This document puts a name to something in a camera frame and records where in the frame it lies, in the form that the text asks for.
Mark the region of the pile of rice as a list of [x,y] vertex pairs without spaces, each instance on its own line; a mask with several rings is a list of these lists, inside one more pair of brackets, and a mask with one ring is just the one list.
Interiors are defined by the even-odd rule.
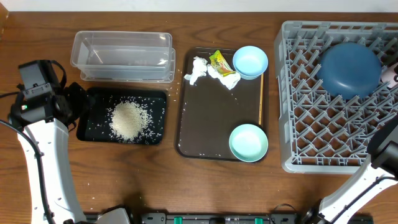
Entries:
[[128,144],[156,145],[163,138],[165,100],[126,96],[108,108],[110,139]]

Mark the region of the dark blue plate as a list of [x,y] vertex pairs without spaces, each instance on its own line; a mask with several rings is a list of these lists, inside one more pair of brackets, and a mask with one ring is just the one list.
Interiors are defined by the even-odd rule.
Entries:
[[320,57],[319,64],[316,77],[322,81],[322,88],[344,100],[370,95],[381,78],[382,64],[376,54],[352,42],[331,47]]

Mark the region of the pink cup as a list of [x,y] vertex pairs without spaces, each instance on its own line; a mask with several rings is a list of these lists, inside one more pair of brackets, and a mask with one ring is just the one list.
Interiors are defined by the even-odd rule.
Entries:
[[397,71],[398,71],[398,63],[393,64],[387,70],[385,70],[381,75],[381,81],[383,83],[387,83],[388,89],[392,89],[397,86]]

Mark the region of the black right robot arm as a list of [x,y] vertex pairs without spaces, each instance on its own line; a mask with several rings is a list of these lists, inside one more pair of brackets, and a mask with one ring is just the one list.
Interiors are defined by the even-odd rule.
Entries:
[[320,200],[301,223],[348,223],[373,197],[397,184],[397,117],[378,130],[360,168],[335,192]]

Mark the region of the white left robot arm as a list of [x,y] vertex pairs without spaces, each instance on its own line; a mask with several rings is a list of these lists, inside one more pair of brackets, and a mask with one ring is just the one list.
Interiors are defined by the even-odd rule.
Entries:
[[17,133],[29,176],[32,223],[130,223],[124,207],[95,219],[77,199],[68,157],[68,127],[93,104],[77,83],[25,86],[11,106],[7,125]]

